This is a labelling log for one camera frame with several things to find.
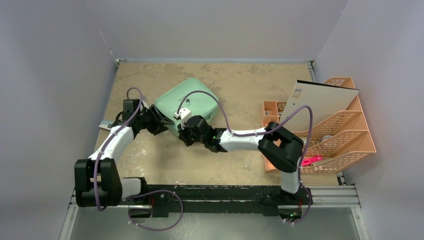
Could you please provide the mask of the mint green storage case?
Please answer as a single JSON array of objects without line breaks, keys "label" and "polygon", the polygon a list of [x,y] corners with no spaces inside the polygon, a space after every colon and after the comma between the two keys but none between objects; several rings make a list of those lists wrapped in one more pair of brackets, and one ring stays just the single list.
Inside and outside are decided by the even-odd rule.
[{"label": "mint green storage case", "polygon": [[176,137],[179,136],[177,126],[181,121],[175,119],[174,116],[180,104],[182,104],[183,108],[190,110],[192,115],[202,116],[208,123],[210,123],[219,112],[219,106],[216,101],[205,93],[193,93],[184,99],[187,94],[193,91],[205,91],[215,97],[214,93],[201,81],[191,77],[158,97],[154,102],[157,109],[165,117],[173,121],[173,125],[168,125],[167,127]]}]

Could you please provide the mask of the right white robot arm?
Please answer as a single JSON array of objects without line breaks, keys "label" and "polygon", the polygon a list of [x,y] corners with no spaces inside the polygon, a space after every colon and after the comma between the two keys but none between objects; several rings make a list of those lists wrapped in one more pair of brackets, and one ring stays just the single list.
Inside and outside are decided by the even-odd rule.
[{"label": "right white robot arm", "polygon": [[187,147],[200,143],[213,153],[238,150],[261,152],[280,171],[280,196],[284,202],[292,204],[301,195],[299,162],[304,142],[284,127],[268,133],[277,126],[277,122],[271,121],[266,127],[231,132],[227,128],[213,128],[202,116],[195,115],[179,124],[177,129],[178,138]]}]

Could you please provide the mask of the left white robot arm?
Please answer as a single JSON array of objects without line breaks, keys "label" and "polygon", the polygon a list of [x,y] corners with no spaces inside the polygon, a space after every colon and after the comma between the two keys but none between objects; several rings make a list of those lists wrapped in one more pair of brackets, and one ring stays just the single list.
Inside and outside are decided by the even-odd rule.
[{"label": "left white robot arm", "polygon": [[74,165],[76,204],[102,211],[129,198],[138,205],[146,203],[149,191],[145,178],[121,179],[116,162],[140,131],[157,135],[173,123],[155,105],[145,106],[140,99],[125,99],[106,140],[92,155],[77,160]]}]

